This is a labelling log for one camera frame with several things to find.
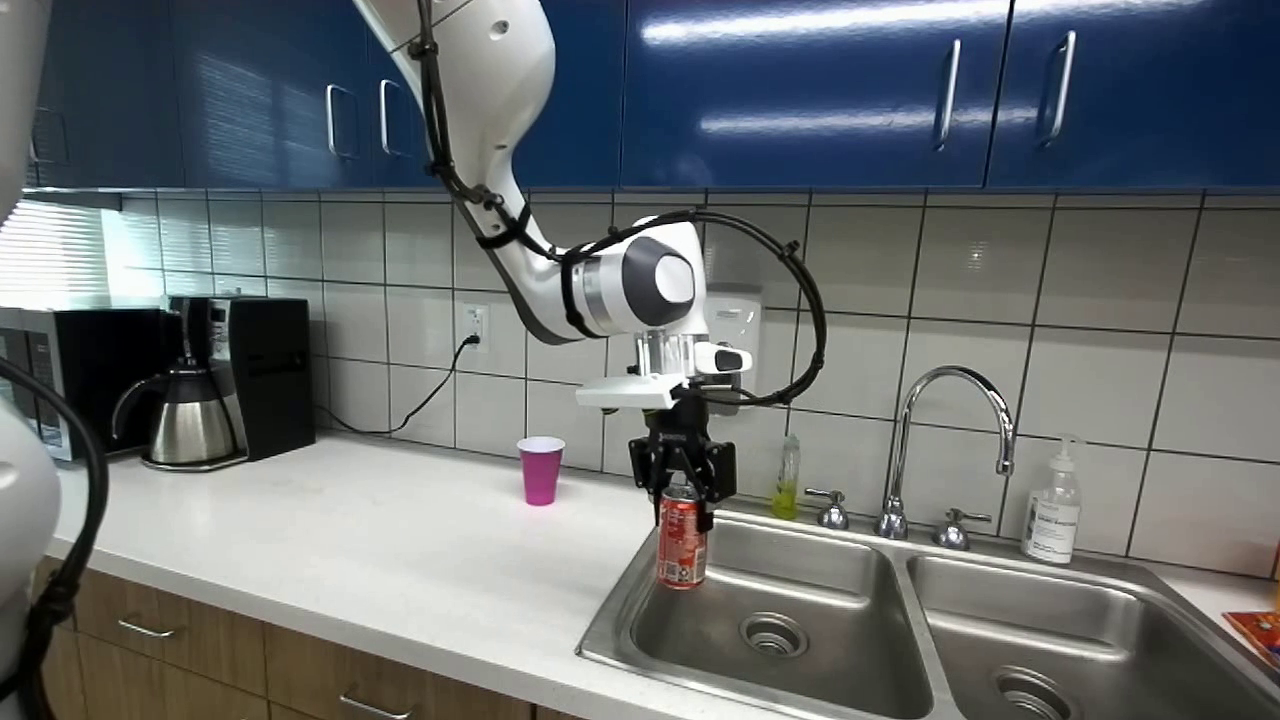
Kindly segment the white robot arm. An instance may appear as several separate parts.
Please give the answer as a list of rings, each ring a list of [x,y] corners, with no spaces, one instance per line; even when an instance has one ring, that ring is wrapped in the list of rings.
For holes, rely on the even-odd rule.
[[[638,409],[633,478],[651,495],[675,480],[714,504],[736,493],[736,449],[709,437],[701,385],[714,371],[702,320],[702,253],[682,217],[638,217],[598,240],[545,236],[522,180],[538,180],[528,136],[559,82],[559,35],[545,0],[352,0],[406,82],[428,166],[461,203],[522,330],[545,343],[628,337],[633,377],[593,381],[586,409]]]

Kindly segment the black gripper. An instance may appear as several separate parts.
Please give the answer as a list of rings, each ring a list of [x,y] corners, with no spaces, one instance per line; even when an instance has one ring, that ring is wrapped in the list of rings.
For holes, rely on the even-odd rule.
[[[628,446],[633,480],[660,495],[670,478],[719,504],[736,493],[736,449],[709,437],[709,397],[678,391],[670,409],[646,409],[644,434]]]

